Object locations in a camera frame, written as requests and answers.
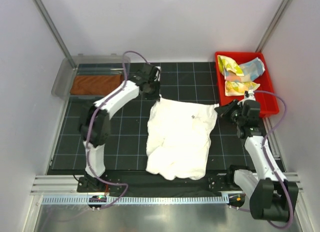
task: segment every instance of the black cable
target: black cable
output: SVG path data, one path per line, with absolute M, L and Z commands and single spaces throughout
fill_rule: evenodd
M 73 175 L 73 178 L 74 178 L 76 181 L 78 181 L 78 183 L 79 183 L 79 180 L 76 178 L 76 176 L 75 176 L 75 175 Z

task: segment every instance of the brown towel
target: brown towel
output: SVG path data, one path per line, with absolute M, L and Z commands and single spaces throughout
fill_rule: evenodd
M 123 81 L 122 75 L 114 76 L 76 76 L 71 95 L 109 95 Z

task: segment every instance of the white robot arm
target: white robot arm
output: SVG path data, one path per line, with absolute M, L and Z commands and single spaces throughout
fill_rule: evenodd
M 84 138 L 83 144 L 86 146 L 87 134 L 89 128 L 90 118 L 102 103 L 105 102 L 106 98 L 110 97 L 118 89 L 114 90 L 108 96 L 94 102 L 93 104 L 88 103 L 81 113 L 79 121 L 79 131 Z M 89 161 L 91 168 L 95 171 L 97 176 L 102 176 L 105 172 L 104 164 L 104 149 L 107 136 L 110 134 L 110 119 L 112 116 L 125 104 L 127 104 L 132 99 L 143 93 L 146 98 L 158 100 L 160 97 L 160 67 L 155 67 L 150 64 L 145 64 L 141 70 L 135 73 L 131 73 L 125 87 L 120 91 L 119 94 L 112 97 L 105 105 L 101 107 L 97 117 L 94 121 L 91 136 L 90 136 L 90 154 Z M 95 176 L 92 174 L 88 167 L 85 168 L 85 177 L 87 181 L 92 183 L 88 187 L 99 187 L 99 183 Z
M 268 140 L 263 145 L 259 128 L 260 104 L 252 91 L 245 92 L 241 101 L 234 100 L 228 105 L 215 108 L 220 117 L 237 126 L 237 136 L 250 154 L 258 181 L 253 173 L 243 166 L 230 166 L 226 182 L 239 186 L 249 198 L 250 212 L 254 219 L 286 222 L 289 219 L 288 201 L 280 181 L 289 194 L 295 210 L 299 189 L 294 182 L 288 182 L 276 164 Z

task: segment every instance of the red tray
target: red tray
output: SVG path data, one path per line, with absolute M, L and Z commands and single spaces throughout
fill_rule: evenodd
M 221 106 L 224 106 L 230 103 L 234 99 L 242 100 L 243 96 L 225 96 L 224 95 L 225 94 L 225 78 L 219 72 L 218 55 L 231 57 L 233 60 L 237 62 L 237 64 L 243 64 L 258 57 L 264 63 L 265 72 L 263 73 L 262 76 L 254 80 L 254 82 L 260 84 L 260 87 L 258 88 L 258 90 L 274 92 L 274 88 L 271 83 L 267 64 L 262 53 L 217 51 L 214 55 L 215 55 L 215 61 L 216 61 L 216 64 L 215 64 L 216 76 L 217 76 L 217 85 L 219 89 Z M 255 99 L 261 104 L 260 117 L 262 118 L 269 117 L 271 115 L 275 115 L 279 113 L 278 103 L 274 96 L 268 95 L 265 93 L 256 93 L 255 97 L 256 97 Z

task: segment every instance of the black grid mat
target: black grid mat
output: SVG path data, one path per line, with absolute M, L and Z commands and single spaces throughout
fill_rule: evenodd
M 163 98 L 184 102 L 214 104 L 219 102 L 216 67 L 208 62 L 153 63 L 161 66 L 161 94 Z M 130 71 L 137 71 L 142 63 L 132 63 Z M 94 65 L 93 74 L 103 74 L 103 65 Z M 51 170 L 81 170 L 86 166 L 85 149 L 77 124 L 81 106 L 87 100 L 70 99 L 64 122 L 50 166 Z M 127 103 L 111 119 L 111 135 L 104 149 L 104 163 L 109 170 L 144 170 L 147 165 L 147 122 L 154 101 L 138 98 Z M 231 164 L 248 165 L 254 169 L 249 154 L 236 136 L 236 127 L 218 119 L 210 134 L 211 147 L 208 170 L 222 170 Z

